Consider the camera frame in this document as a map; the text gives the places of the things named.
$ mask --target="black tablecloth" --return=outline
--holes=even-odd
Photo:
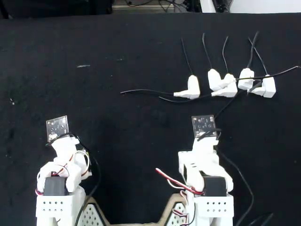
[[[175,105],[119,92],[184,90],[190,72],[183,37],[201,92],[208,94],[203,32],[221,74],[225,37],[230,37],[228,66],[238,77],[250,55],[247,37],[257,30],[256,46],[268,72],[279,72],[300,63],[300,20],[301,14],[158,14],[1,21],[1,224],[35,224],[36,175],[55,156],[44,146],[45,120],[62,115],[101,165],[94,197],[108,220],[157,221],[177,191],[155,167],[181,179],[177,152],[192,147],[191,116],[216,114],[229,99]],[[257,57],[252,68],[264,75]],[[255,195],[242,225],[265,212],[275,214],[270,225],[301,223],[300,84],[300,70],[277,77],[272,99],[242,94],[216,122],[222,129],[219,149],[240,167]],[[235,169],[221,164],[234,179],[236,220],[251,198]],[[89,192],[95,181],[89,178],[82,186]]]

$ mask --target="red and white wire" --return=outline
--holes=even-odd
[[[194,193],[194,194],[203,194],[203,192],[198,192],[198,191],[195,191],[193,190],[192,188],[188,187],[187,185],[181,183],[180,181],[177,181],[173,178],[171,178],[170,176],[168,176],[166,173],[164,173],[162,170],[160,170],[159,168],[156,168],[156,171],[162,175],[163,177],[165,177],[167,180],[170,180],[172,181],[173,183],[177,184],[178,186],[181,186],[182,188],[186,189],[187,191],[190,191],[191,193]]]

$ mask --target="black wire on table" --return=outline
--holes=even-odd
[[[292,70],[294,70],[296,68],[301,68],[301,66],[296,65],[294,67],[286,69],[285,71],[282,71],[282,72],[279,72],[279,73],[276,73],[276,74],[272,74],[272,75],[269,75],[269,76],[260,76],[260,77],[253,77],[253,78],[239,78],[239,79],[236,79],[236,81],[238,81],[238,80],[245,80],[245,79],[266,79],[266,78],[277,77],[279,75],[283,75],[284,73],[290,72],[290,71],[292,71]]]
[[[270,213],[270,214],[268,215],[268,217],[264,220],[264,222],[262,223],[261,226],[266,226],[267,223],[272,219],[273,216],[274,216],[274,213]]]
[[[232,162],[223,152],[220,152],[217,147],[216,148],[216,151],[230,164],[232,165],[237,171],[238,173],[240,174],[240,177],[242,178],[244,184],[246,185],[247,189],[249,190],[249,193],[251,195],[251,203],[248,207],[248,209],[245,211],[245,213],[239,218],[239,220],[237,221],[237,223],[235,224],[235,226],[239,226],[240,223],[245,219],[246,215],[250,212],[250,210],[252,209],[253,207],[253,204],[254,204],[254,194],[247,182],[247,180],[245,179],[244,175],[241,173],[239,167],[234,163]]]
[[[144,3],[142,3],[142,4],[138,4],[138,5],[131,5],[131,4],[128,3],[127,0],[124,0],[124,2],[125,2],[125,3],[127,4],[127,6],[129,6],[129,7],[137,7],[137,6],[147,5],[147,4],[151,3],[152,1],[154,1],[154,0],[149,0],[149,1],[146,1],[146,2],[144,2]]]
[[[86,200],[84,201],[84,203],[82,204],[82,206],[81,206],[81,208],[79,210],[79,213],[78,213],[78,215],[76,217],[76,221],[75,221],[74,226],[78,225],[81,213],[83,212],[84,208],[86,207],[87,203],[89,202],[89,199],[92,197],[92,195],[94,194],[94,192],[98,189],[98,187],[100,185],[100,182],[101,182],[101,172],[100,172],[100,167],[99,167],[98,161],[96,160],[95,157],[93,157],[93,160],[95,162],[95,165],[97,166],[98,181],[97,181],[96,185],[94,186],[94,188],[92,189],[92,191],[90,192],[90,194],[86,197]]]
[[[257,223],[259,220],[261,220],[263,217],[266,217],[265,220],[264,220],[264,222],[261,225],[261,226],[264,226],[264,225],[266,225],[272,219],[273,216],[274,216],[274,213],[265,213],[265,214],[262,214],[262,215],[258,216],[257,218],[255,218],[247,226],[252,226],[255,223]]]
[[[134,93],[134,92],[150,92],[150,93],[154,93],[154,94],[170,95],[170,96],[174,95],[173,93],[166,93],[166,92],[161,92],[161,91],[152,90],[152,89],[131,89],[131,90],[123,91],[120,94]]]
[[[262,64],[262,66],[263,66],[263,68],[264,68],[264,71],[265,71],[265,74],[268,74],[268,71],[267,71],[267,68],[265,67],[264,61],[263,61],[262,57],[260,56],[259,52],[257,51],[256,47],[254,47],[254,50],[255,50],[255,52],[256,52],[258,58],[259,58],[260,61],[261,61],[261,64]]]
[[[223,45],[223,47],[222,47],[222,57],[223,57],[224,62],[225,62],[225,66],[226,66],[226,69],[227,69],[227,73],[229,73],[229,70],[228,70],[228,66],[227,66],[227,62],[226,62],[226,58],[225,58],[225,46],[226,46],[226,44],[227,44],[227,42],[228,42],[228,38],[229,38],[229,36],[226,37],[226,40],[225,40],[224,45]]]
[[[193,74],[192,68],[190,66],[189,59],[188,59],[188,56],[187,56],[187,53],[186,53],[186,49],[185,49],[184,39],[183,38],[181,38],[181,44],[182,44],[182,50],[183,50],[183,53],[184,53],[184,56],[185,56],[185,59],[186,59],[187,66],[188,66],[188,68],[190,70],[190,73]]]
[[[229,107],[229,105],[235,100],[235,98],[241,94],[242,92],[244,92],[244,90],[239,91],[234,97],[232,97],[232,99],[215,115],[214,119],[216,120],[221,113],[223,113],[227,107]]]
[[[247,68],[250,68],[251,64],[252,64],[252,60],[253,60],[253,52],[254,52],[254,47],[255,47],[255,43],[257,40],[259,32],[256,32],[254,38],[253,38],[253,42],[252,42],[252,46],[251,46],[251,54],[250,54],[250,59],[249,59],[249,63],[247,65]]]
[[[208,54],[208,52],[207,52],[206,44],[205,44],[205,33],[203,33],[203,36],[202,36],[202,42],[203,42],[204,51],[205,51],[205,53],[206,53],[206,57],[207,57],[208,62],[209,62],[209,64],[210,64],[210,69],[212,69],[212,63],[211,63],[209,54]]]
[[[194,203],[194,214],[193,214],[193,218],[192,218],[191,222],[189,224],[181,224],[180,226],[191,225],[194,222],[195,217],[196,217],[196,203]]]
[[[168,98],[165,98],[165,97],[159,97],[159,98],[162,99],[162,100],[171,102],[171,103],[181,104],[181,103],[188,103],[188,102],[191,102],[191,101],[196,101],[196,100],[199,100],[199,99],[203,99],[205,97],[211,97],[211,94],[206,94],[206,95],[200,96],[198,98],[189,99],[189,100],[171,100],[171,99],[168,99]]]

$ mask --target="white plug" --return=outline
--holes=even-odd
[[[181,92],[175,92],[174,97],[185,97],[188,99],[196,99],[200,95],[198,78],[195,75],[191,75],[188,78],[188,90],[184,90]]]
[[[250,68],[245,68],[241,71],[239,78],[254,78],[254,71]],[[238,88],[248,90],[253,87],[253,79],[244,79],[238,81]]]
[[[257,94],[266,98],[272,98],[276,93],[275,80],[273,77],[262,80],[262,86],[253,89],[250,93]]]
[[[228,73],[223,80],[229,82],[227,87],[212,92],[211,96],[234,97],[237,94],[236,80],[234,76]]]
[[[225,76],[221,79],[220,74],[215,70],[211,69],[208,71],[209,87],[212,91],[218,91],[227,87],[233,81],[236,81],[234,77]]]

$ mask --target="wire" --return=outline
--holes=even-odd
[[[174,182],[175,184],[177,184],[177,185],[183,187],[184,189],[190,191],[191,193],[194,193],[194,194],[203,194],[203,192],[197,192],[197,191],[195,191],[194,189],[192,189],[192,188],[186,186],[185,184],[181,183],[180,181],[177,181],[177,180],[171,178],[170,176],[168,176],[166,173],[164,173],[164,172],[163,172],[162,170],[160,170],[159,168],[156,168],[156,171],[157,171],[160,175],[162,175],[163,177],[165,177],[167,180],[171,180],[171,181]]]
[[[184,53],[184,56],[185,56],[185,59],[186,59],[187,66],[189,67],[190,73],[193,74],[192,68],[190,66],[190,63],[189,63],[189,60],[188,60],[188,56],[187,56],[187,53],[186,53],[186,49],[185,49],[184,39],[183,38],[181,38],[181,44],[182,44],[182,50],[183,50],[183,53]]]
[[[186,205],[188,205],[187,194],[183,190],[180,191],[180,196],[185,199]]]
[[[193,214],[193,218],[192,221],[188,224],[181,224],[180,226],[187,226],[187,225],[191,225],[194,222],[194,218],[196,217],[196,203],[194,203],[194,214]]]
[[[256,32],[254,38],[253,38],[253,42],[252,42],[252,46],[251,46],[251,54],[250,54],[250,59],[249,59],[249,63],[247,65],[247,68],[250,68],[251,64],[252,64],[252,60],[253,60],[253,52],[254,52],[254,47],[255,47],[255,43],[258,37],[259,31]]]
[[[202,98],[205,98],[205,97],[211,97],[211,93],[203,95],[203,96],[200,96],[200,97],[195,98],[195,99],[189,99],[189,100],[171,100],[171,99],[168,99],[168,98],[165,98],[165,97],[159,97],[159,98],[162,99],[162,100],[171,102],[171,103],[181,104],[181,103],[187,103],[187,102],[191,102],[191,101],[196,101],[196,100],[199,100],[199,99],[202,99]]]
[[[200,137],[198,137],[198,141],[200,141],[201,139],[204,139],[205,137],[207,137],[207,135],[209,135],[210,133],[214,133],[214,132],[221,132],[221,129],[218,128],[214,128],[211,129],[209,131],[206,131],[205,133],[203,133]]]
[[[176,188],[176,189],[183,189],[182,187],[176,187],[176,186],[174,186],[174,185],[170,182],[170,180],[168,180],[168,179],[167,179],[167,182],[168,182],[169,185],[170,185],[171,187],[173,187],[173,188]]]
[[[77,217],[76,217],[76,221],[75,221],[74,226],[77,226],[77,225],[78,225],[78,223],[79,223],[79,218],[80,218],[80,216],[81,216],[82,211],[84,210],[84,208],[85,208],[85,206],[87,205],[89,199],[92,197],[92,195],[94,194],[94,192],[97,190],[97,188],[99,187],[100,182],[101,182],[101,172],[100,172],[99,164],[98,164],[96,158],[93,157],[93,160],[94,160],[94,162],[95,162],[95,164],[96,164],[96,166],[97,166],[97,171],[98,171],[98,181],[97,181],[96,185],[94,186],[94,188],[92,189],[92,191],[90,192],[90,194],[86,197],[86,200],[84,201],[83,205],[81,206],[81,208],[80,208],[80,210],[79,210],[79,213],[78,213],[78,215],[77,215]]]
[[[120,94],[134,93],[134,92],[151,92],[154,94],[163,94],[163,95],[172,95],[172,96],[174,95],[173,93],[166,93],[166,92],[161,92],[161,91],[152,90],[152,89],[131,89],[131,90],[123,91]]]
[[[239,95],[239,94],[241,94],[242,92],[244,92],[244,90],[241,90],[241,91],[239,91],[216,115],[215,115],[215,117],[214,117],[214,119],[216,120],[220,115],[221,115],[221,113],[223,113],[223,111],[225,111],[226,110],[226,108],[227,107],[229,107],[230,106],[230,104],[235,100],[235,98]]]
[[[259,54],[259,52],[257,51],[257,49],[256,49],[256,47],[254,47],[254,50],[255,50],[255,52],[256,52],[256,54],[257,54],[257,56],[258,56],[258,58],[260,59],[260,61],[261,61],[261,64],[262,64],[262,66],[263,66],[263,68],[264,68],[264,71],[265,71],[265,74],[268,74],[268,72],[267,72],[267,68],[265,67],[265,64],[264,64],[264,62],[263,62],[263,59],[262,59],[262,57],[260,56],[260,54]]]
[[[127,0],[124,0],[124,2],[125,2],[125,3],[127,4],[127,6],[129,6],[129,7],[137,7],[137,6],[147,5],[147,4],[151,3],[152,1],[154,1],[154,0],[149,0],[149,1],[146,1],[146,2],[144,2],[144,3],[142,3],[142,4],[138,4],[138,5],[132,5],[132,4],[128,3]]]
[[[259,220],[261,220],[263,217],[266,217],[266,219],[264,220],[264,222],[262,223],[261,226],[263,226],[264,224],[266,224],[267,222],[269,222],[271,220],[271,218],[273,217],[274,213],[265,213],[260,215],[259,217],[255,218],[252,222],[250,222],[247,226],[252,226],[255,223],[257,223]]]
[[[77,153],[83,154],[84,156],[87,157],[87,160],[88,160],[87,168],[86,168],[86,170],[84,171],[84,173],[81,174],[81,176],[83,176],[83,175],[85,175],[85,174],[88,172],[88,170],[89,170],[89,167],[90,167],[90,157],[89,157],[89,155],[88,155],[86,152],[84,152],[84,151],[76,151],[75,154],[77,154]]]
[[[276,73],[276,74],[272,74],[272,75],[269,75],[269,76],[261,76],[261,77],[253,77],[253,78],[239,78],[239,79],[236,79],[236,81],[245,80],[245,79],[266,79],[266,78],[277,77],[277,76],[282,75],[284,73],[290,72],[290,71],[292,71],[296,68],[301,68],[301,66],[297,65],[297,66],[291,67],[289,69],[286,69],[285,71],[282,71],[282,72],[279,72],[279,73]]]
[[[203,42],[203,47],[204,47],[204,50],[205,50],[205,53],[206,53],[208,62],[209,62],[209,64],[210,64],[210,69],[212,69],[212,68],[213,68],[213,67],[212,67],[212,63],[211,63],[209,54],[208,54],[208,52],[207,52],[206,44],[205,44],[205,33],[203,33],[203,36],[202,36],[202,42]]]
[[[226,44],[227,44],[227,42],[228,42],[228,38],[229,38],[229,36],[226,37],[226,40],[225,40],[224,45],[223,45],[223,47],[222,47],[222,57],[223,57],[224,62],[225,62],[225,66],[226,66],[226,69],[227,69],[227,73],[229,73],[229,70],[228,70],[228,66],[227,66],[227,62],[226,62],[226,58],[225,58],[224,52],[225,52],[225,46],[226,46]]]
[[[167,11],[168,11],[168,8],[169,8],[169,6],[171,5],[171,3],[169,4],[169,6],[168,6],[167,8],[164,8],[164,7],[162,6],[162,3],[161,3],[161,1],[162,1],[162,0],[158,0],[158,4],[161,6],[161,8],[164,10],[164,12],[166,12],[166,13],[167,13]]]
[[[55,166],[60,166],[62,167],[64,170],[66,170],[68,172],[68,176],[70,176],[70,173],[69,173],[69,170],[65,167],[65,166],[62,166],[62,165],[59,165],[59,164],[55,164]]]
[[[237,223],[235,224],[235,226],[239,226],[240,223],[245,219],[246,215],[250,212],[250,210],[252,209],[253,207],[253,204],[254,204],[254,194],[248,184],[248,182],[246,181],[244,175],[241,173],[239,167],[234,163],[232,162],[230,159],[228,159],[228,157],[223,153],[223,152],[219,152],[219,154],[230,164],[232,165],[237,171],[238,173],[240,174],[240,177],[242,178],[244,184],[246,185],[247,189],[249,190],[249,193],[251,195],[251,203],[248,207],[248,209],[245,211],[245,213],[239,218],[239,220],[237,221]]]
[[[262,223],[261,226],[266,226],[266,224],[272,219],[273,216],[274,216],[274,213],[270,213],[268,215],[268,217],[264,220],[264,222]]]

